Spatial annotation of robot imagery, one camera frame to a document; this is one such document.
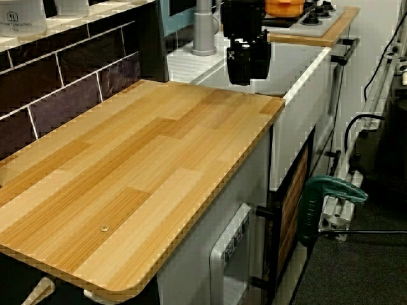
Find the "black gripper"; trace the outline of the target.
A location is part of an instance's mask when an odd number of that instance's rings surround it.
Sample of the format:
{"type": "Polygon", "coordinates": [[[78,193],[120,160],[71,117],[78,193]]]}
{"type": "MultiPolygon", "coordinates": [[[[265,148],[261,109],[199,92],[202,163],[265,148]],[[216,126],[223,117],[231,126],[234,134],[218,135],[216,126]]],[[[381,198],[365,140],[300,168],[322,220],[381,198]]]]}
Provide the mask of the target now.
{"type": "Polygon", "coordinates": [[[271,43],[267,40],[267,30],[262,29],[265,17],[265,1],[224,1],[221,7],[221,21],[224,37],[246,42],[259,41],[255,45],[231,41],[226,51],[226,63],[230,83],[233,85],[250,85],[250,51],[251,79],[266,79],[271,60],[271,43]]]}

